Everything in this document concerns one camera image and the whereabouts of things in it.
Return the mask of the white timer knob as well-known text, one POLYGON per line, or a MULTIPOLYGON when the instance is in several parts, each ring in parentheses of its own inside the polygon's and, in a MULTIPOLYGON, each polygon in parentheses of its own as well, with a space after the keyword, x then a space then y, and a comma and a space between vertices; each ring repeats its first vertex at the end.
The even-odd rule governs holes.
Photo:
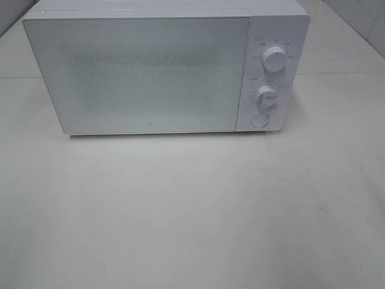
POLYGON ((260 107, 271 107, 277 101, 277 91, 273 86, 263 85, 256 90, 256 101, 260 107))

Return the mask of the round door release button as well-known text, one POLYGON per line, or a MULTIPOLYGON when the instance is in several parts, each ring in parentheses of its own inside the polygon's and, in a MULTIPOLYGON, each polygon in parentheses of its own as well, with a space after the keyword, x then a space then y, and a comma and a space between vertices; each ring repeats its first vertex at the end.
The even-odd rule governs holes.
POLYGON ((269 123, 269 115, 266 113, 257 113, 251 118, 251 125, 255 128, 264 128, 269 123))

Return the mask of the white microwave door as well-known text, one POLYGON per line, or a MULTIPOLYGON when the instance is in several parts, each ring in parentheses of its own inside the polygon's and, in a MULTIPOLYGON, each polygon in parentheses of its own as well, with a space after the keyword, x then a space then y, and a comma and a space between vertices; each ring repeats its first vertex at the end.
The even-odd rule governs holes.
POLYGON ((68 135, 234 131, 248 17, 30 19, 68 135))

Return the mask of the upper white power knob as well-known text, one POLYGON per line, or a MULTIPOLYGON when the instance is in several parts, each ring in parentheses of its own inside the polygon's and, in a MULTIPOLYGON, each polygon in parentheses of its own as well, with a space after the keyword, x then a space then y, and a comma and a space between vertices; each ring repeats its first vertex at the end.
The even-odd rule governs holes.
POLYGON ((262 52, 262 64, 269 72, 279 72, 286 66, 287 50, 281 45, 271 45, 262 52))

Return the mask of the white microwave oven body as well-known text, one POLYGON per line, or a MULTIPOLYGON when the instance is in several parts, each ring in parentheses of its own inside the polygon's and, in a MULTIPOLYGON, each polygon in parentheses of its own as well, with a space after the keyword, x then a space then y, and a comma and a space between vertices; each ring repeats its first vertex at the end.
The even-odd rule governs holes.
POLYGON ((310 23, 310 16, 297 1, 39 1, 25 15, 23 26, 30 19, 219 17, 250 20, 236 128, 222 132, 280 130, 310 23), (288 53, 286 66, 279 72, 269 72, 262 64, 262 52, 271 45, 281 45, 288 53), (256 90, 263 85, 277 91, 277 101, 271 107, 257 105, 256 90), (257 113, 269 115, 266 127, 251 125, 257 113))

